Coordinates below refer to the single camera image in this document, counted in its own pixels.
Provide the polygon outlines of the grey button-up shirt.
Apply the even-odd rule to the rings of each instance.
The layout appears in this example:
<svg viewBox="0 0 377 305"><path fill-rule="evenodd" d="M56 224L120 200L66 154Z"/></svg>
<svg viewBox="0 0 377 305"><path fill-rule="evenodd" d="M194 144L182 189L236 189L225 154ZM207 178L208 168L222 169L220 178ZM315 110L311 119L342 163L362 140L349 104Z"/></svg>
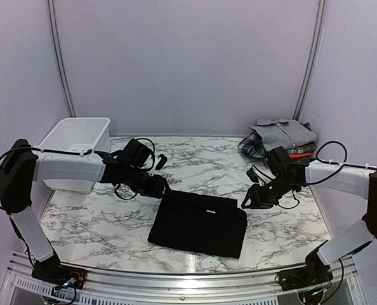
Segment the grey button-up shirt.
<svg viewBox="0 0 377 305"><path fill-rule="evenodd" d="M292 119L259 119L249 129L256 132L266 151L277 147L292 149L317 140L317 134Z"/></svg>

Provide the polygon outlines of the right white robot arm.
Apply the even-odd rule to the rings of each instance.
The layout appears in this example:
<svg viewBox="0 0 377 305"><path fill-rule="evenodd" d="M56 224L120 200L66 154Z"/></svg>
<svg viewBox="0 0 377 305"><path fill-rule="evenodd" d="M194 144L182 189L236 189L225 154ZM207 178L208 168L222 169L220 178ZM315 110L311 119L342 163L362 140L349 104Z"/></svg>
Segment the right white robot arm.
<svg viewBox="0 0 377 305"><path fill-rule="evenodd" d="M266 184L253 184L241 207L269 209L302 187L311 187L333 235L300 270L302 282L312 285L324 275L324 266L377 240L377 166L299 161Z"/></svg>

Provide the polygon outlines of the black garment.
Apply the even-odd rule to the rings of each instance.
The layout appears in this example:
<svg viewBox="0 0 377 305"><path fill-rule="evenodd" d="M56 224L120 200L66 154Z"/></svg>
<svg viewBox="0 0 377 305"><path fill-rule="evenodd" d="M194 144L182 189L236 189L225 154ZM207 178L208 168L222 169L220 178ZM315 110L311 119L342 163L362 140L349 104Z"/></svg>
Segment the black garment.
<svg viewBox="0 0 377 305"><path fill-rule="evenodd" d="M147 241L162 247L239 259L248 222L237 200L170 191Z"/></svg>

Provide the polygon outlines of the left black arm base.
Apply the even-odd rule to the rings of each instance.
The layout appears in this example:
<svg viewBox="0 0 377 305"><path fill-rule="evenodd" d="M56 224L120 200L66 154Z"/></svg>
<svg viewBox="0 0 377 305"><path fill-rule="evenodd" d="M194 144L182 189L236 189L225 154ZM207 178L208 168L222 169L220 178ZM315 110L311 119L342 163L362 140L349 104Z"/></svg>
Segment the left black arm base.
<svg viewBox="0 0 377 305"><path fill-rule="evenodd" d="M69 285L76 289L84 287L86 270L62 264L56 252L53 252L53 255L45 261L40 262L35 259L31 261L31 264L33 278L58 286L63 286L65 282L75 278L76 281Z"/></svg>

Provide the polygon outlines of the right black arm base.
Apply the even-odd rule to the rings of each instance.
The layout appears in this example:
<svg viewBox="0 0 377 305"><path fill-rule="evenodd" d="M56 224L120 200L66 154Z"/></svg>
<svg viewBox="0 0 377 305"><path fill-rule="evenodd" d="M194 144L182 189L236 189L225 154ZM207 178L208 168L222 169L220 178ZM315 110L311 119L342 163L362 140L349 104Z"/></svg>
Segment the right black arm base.
<svg viewBox="0 0 377 305"><path fill-rule="evenodd" d="M279 271L275 282L282 291L300 289L327 283L333 279L329 265L325 265L318 256L318 247L305 258L305 266Z"/></svg>

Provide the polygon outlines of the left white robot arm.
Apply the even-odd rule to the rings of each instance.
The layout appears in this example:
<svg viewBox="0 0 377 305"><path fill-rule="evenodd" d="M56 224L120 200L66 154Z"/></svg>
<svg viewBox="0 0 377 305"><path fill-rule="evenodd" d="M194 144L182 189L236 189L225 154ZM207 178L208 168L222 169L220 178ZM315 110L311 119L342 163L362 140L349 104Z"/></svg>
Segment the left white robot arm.
<svg viewBox="0 0 377 305"><path fill-rule="evenodd" d="M158 175L167 162L163 154L142 139L131 139L124 149L115 152L59 151L32 147L18 139L0 156L0 209L10 217L19 237L29 247L40 271L53 283L65 278L65 268L52 259L55 254L31 205L32 185L39 180L85 180L100 184L128 186L135 194L162 198L168 191L167 180Z"/></svg>

